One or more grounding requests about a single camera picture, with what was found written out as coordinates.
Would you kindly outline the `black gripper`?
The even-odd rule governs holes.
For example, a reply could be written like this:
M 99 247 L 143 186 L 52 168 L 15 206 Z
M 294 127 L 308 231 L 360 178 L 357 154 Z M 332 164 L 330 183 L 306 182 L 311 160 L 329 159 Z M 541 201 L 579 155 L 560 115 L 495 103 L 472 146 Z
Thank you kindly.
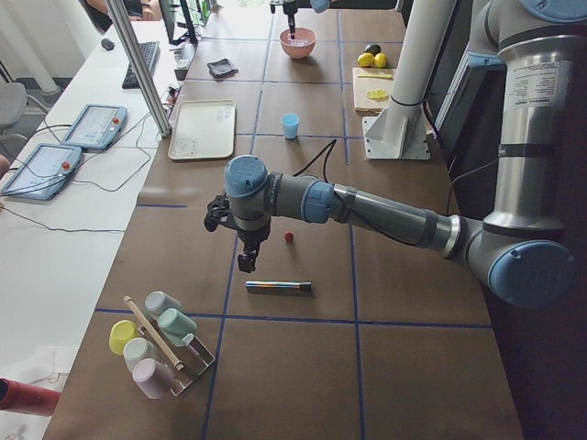
M 238 255 L 238 269 L 240 271 L 250 272 L 256 270 L 256 260 L 260 252 L 260 245 L 269 237 L 270 232 L 270 223 L 253 229 L 246 229 L 242 225 L 238 226 L 238 238 L 243 242 L 243 253 Z
M 295 37 L 295 14 L 296 14 L 296 0 L 283 0 L 282 10 L 285 15 L 288 15 L 288 28 L 290 38 Z

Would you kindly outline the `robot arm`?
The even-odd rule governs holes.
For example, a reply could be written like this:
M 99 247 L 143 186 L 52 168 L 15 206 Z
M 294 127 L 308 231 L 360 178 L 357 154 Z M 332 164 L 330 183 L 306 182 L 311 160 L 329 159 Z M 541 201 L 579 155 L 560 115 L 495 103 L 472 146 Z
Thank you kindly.
M 310 6 L 314 9 L 317 13 L 325 12 L 329 9 L 330 1 L 329 0 L 310 0 Z M 281 1 L 282 10 L 288 18 L 288 27 L 289 27 L 289 35 L 290 39 L 295 39 L 296 33 L 296 25 L 295 25 L 295 15 L 298 12 L 298 1 L 297 0 L 283 0 Z
M 224 170 L 224 191 L 207 207 L 205 227 L 235 230 L 252 272 L 275 216 L 328 219 L 433 248 L 469 269 L 496 296 L 539 307 L 565 294 L 575 273 L 554 212 L 559 143 L 574 65 L 586 47 L 583 1 L 477 1 L 471 56 L 506 69 L 493 211 L 482 220 L 444 216 L 311 176 L 268 172 L 245 155 Z

